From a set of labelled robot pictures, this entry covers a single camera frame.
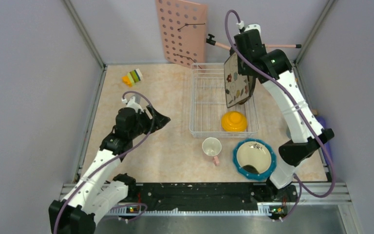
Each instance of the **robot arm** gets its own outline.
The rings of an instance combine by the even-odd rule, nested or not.
[[[234,40],[238,51],[247,60],[274,78],[297,102],[295,106],[279,86],[254,71],[238,58],[238,73],[251,79],[259,79],[279,106],[290,130],[291,140],[279,147],[281,160],[278,160],[276,170],[267,181],[268,184],[272,183],[274,185],[275,190],[280,190],[292,182],[297,167],[320,148],[319,143],[314,139],[313,134],[298,114],[298,110],[301,110],[308,118],[309,124],[323,144],[333,138],[334,133],[332,129],[324,129],[313,116],[298,88],[292,66],[286,54],[279,49],[267,53],[266,46],[262,43],[260,37],[260,26],[258,24],[249,25],[244,30],[242,28],[240,33],[234,36]]]
[[[119,201],[128,195],[128,186],[133,178],[123,175],[121,179],[113,181],[107,189],[101,190],[101,186],[118,167],[124,157],[113,160],[117,155],[132,148],[132,141],[142,135],[163,128],[170,118],[161,115],[152,106],[147,106],[153,116],[154,122],[149,118],[145,110],[140,106],[140,97],[134,95],[129,101],[123,102],[126,107],[118,111],[113,127],[101,143],[101,146],[86,173],[80,178],[76,186],[65,196],[62,201],[54,200],[49,207],[51,230],[54,233],[55,221],[64,205],[72,194],[68,205],[61,214],[58,225],[58,234],[94,233],[95,227],[101,218]],[[102,169],[93,174],[104,163],[109,162]]]

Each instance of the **blue plate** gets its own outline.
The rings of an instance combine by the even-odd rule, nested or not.
[[[255,141],[255,142],[258,142],[258,143],[264,145],[269,150],[270,156],[272,158],[270,167],[267,169],[267,171],[265,171],[265,172],[263,172],[261,174],[253,174],[253,173],[250,173],[250,172],[246,171],[245,169],[243,169],[240,166],[240,164],[239,164],[239,162],[237,160],[237,151],[239,150],[240,146],[243,145],[246,142],[249,142],[249,141]],[[257,180],[257,181],[263,181],[263,180],[266,180],[267,178],[269,178],[269,176],[272,175],[273,171],[276,169],[276,166],[277,166],[276,154],[273,151],[272,147],[270,147],[270,145],[266,144],[262,140],[253,139],[253,138],[248,138],[246,140],[240,141],[237,144],[237,146],[233,150],[233,163],[236,166],[237,171],[240,174],[242,174],[244,177],[246,177],[248,179]]]

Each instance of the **work surface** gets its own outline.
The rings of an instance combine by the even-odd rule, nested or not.
[[[121,77],[139,68],[141,82],[128,87]],[[135,90],[144,94],[161,114],[171,118],[163,129],[128,154],[122,164],[109,176],[128,173],[137,182],[246,182],[232,162],[232,150],[242,140],[221,138],[220,165],[206,160],[201,148],[204,138],[194,138],[188,128],[191,102],[191,70],[176,64],[108,66],[82,173],[95,158],[102,139],[115,125],[118,110],[125,107],[122,94]],[[268,143],[278,154],[278,148],[289,140],[286,122],[270,94],[260,84],[255,90],[259,130],[253,136]],[[134,141],[138,143],[143,136]],[[297,171],[302,181],[326,181],[318,151]]]

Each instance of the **wire basket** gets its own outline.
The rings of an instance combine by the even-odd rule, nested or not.
[[[243,105],[235,105],[227,109],[223,63],[193,64],[191,66],[191,134],[193,137],[231,138],[247,138],[255,134],[259,125],[253,97]],[[229,111],[238,111],[246,116],[245,131],[226,132],[222,128],[222,116]]]

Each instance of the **pink pegboard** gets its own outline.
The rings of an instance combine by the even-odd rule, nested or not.
[[[185,67],[205,62],[207,5],[183,0],[156,0],[155,5],[165,58]]]

